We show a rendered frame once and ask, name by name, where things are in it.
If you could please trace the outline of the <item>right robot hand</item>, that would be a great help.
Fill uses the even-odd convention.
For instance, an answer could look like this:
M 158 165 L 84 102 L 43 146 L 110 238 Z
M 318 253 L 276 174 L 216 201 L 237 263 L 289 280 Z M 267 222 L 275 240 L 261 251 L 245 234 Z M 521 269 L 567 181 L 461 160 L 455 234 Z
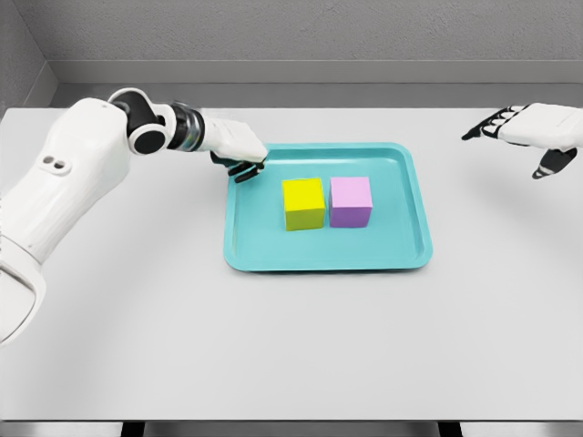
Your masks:
M 505 107 L 471 127 L 461 139 L 478 137 L 543 149 L 532 178 L 547 178 L 564 170 L 583 150 L 583 108 L 544 103 Z

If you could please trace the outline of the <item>yellow cube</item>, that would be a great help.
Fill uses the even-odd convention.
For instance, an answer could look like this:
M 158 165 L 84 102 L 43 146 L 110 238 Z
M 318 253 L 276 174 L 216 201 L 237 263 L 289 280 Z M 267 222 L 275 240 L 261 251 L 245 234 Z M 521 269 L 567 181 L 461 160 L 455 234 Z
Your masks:
M 291 179 L 281 185 L 286 230 L 321 229 L 326 210 L 321 180 Z

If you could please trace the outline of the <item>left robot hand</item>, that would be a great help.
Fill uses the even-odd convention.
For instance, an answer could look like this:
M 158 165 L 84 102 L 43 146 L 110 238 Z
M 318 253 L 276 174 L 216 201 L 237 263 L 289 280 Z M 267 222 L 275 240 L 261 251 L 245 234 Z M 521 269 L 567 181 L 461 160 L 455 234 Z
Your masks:
M 268 150 L 246 123 L 207 118 L 202 143 L 213 164 L 222 165 L 235 183 L 257 177 L 265 167 Z

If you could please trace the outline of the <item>pink cube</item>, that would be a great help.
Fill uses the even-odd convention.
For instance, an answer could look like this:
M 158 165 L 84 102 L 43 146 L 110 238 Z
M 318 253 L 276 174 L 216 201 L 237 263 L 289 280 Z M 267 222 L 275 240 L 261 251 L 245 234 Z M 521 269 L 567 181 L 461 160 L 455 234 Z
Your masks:
M 329 220 L 332 228 L 365 228 L 373 210 L 368 177 L 330 179 Z

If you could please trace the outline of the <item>teal plastic tray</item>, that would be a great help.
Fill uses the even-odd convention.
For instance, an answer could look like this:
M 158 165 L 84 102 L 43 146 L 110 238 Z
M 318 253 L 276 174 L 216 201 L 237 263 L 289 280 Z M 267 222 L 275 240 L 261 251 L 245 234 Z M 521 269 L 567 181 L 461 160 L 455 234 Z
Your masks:
M 240 184 L 229 182 L 223 255 L 241 271 L 418 269 L 433 242 L 411 153 L 395 143 L 270 144 L 266 168 Z M 367 177 L 373 210 L 361 229 L 288 231 L 282 183 Z

